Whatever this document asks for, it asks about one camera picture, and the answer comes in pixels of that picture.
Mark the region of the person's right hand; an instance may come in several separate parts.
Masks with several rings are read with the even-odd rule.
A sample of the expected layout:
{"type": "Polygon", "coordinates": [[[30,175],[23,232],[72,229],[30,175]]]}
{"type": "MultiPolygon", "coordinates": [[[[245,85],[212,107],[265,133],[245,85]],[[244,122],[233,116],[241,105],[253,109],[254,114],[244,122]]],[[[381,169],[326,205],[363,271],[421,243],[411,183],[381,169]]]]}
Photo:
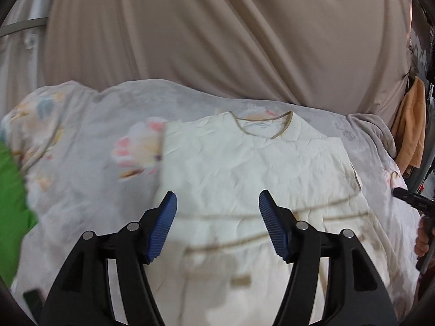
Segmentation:
{"type": "Polygon", "coordinates": [[[430,221],[431,220],[427,216],[422,216],[419,221],[417,237],[414,245],[414,252],[419,258],[423,257],[430,249],[430,237],[425,228],[425,225],[428,224],[430,221]]]}

